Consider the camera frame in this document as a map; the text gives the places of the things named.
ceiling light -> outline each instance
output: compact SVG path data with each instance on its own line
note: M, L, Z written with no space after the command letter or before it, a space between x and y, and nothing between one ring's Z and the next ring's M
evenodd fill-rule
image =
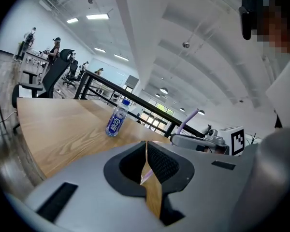
M116 55L116 54L114 54L114 56L117 57L117 58L121 58L121 59L123 59L123 60L125 60L125 61L129 61L129 59L124 58L124 57L122 57L122 56L119 56L119 55Z
M110 17L108 14L91 14L91 15L86 15L88 20L94 20L94 19L109 19Z
M73 19L71 19L71 20L67 20L67 23L73 23L73 22L77 22L77 21L78 21L77 18L73 18Z
M205 112L204 112L204 110L199 110L198 114L205 115Z
M169 93L168 89L165 87L161 88L160 91L165 94Z
M99 51L99 52L104 52L104 53L106 52L106 51L104 51L102 49L98 49L98 48L95 48L95 47L94 47L94 49L97 50L97 51Z

office chair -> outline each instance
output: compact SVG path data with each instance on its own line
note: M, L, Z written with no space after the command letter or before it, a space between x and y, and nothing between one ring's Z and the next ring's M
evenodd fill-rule
M78 62L76 60L74 60L71 65L70 65L70 71L69 73L67 74L67 77L66 79L68 80L67 82L63 82L63 84L67 84L67 87L69 85L72 85L74 87L74 89L76 89L76 86L75 84L73 83L74 81L78 81L78 77L75 78L75 72L77 70L77 64Z
M41 84L36 85L32 83L21 83L17 84L12 93L12 106L17 108L17 98L19 97L19 87L25 89L30 89L33 98L53 98L54 85L68 68L72 60L72 52L74 50L64 49L60 52L60 57L56 62L50 67L49 72L43 78ZM16 129L19 127L19 123L13 128L13 131L16 132Z

